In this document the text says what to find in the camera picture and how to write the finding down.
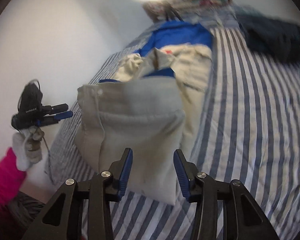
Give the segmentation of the left hand white glove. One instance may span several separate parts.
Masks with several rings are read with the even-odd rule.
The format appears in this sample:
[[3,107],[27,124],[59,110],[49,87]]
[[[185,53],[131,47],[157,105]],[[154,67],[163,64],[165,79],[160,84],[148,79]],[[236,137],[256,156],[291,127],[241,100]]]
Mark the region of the left hand white glove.
[[12,150],[19,171],[27,171],[42,158],[41,142],[44,132],[36,126],[23,129],[12,136]]

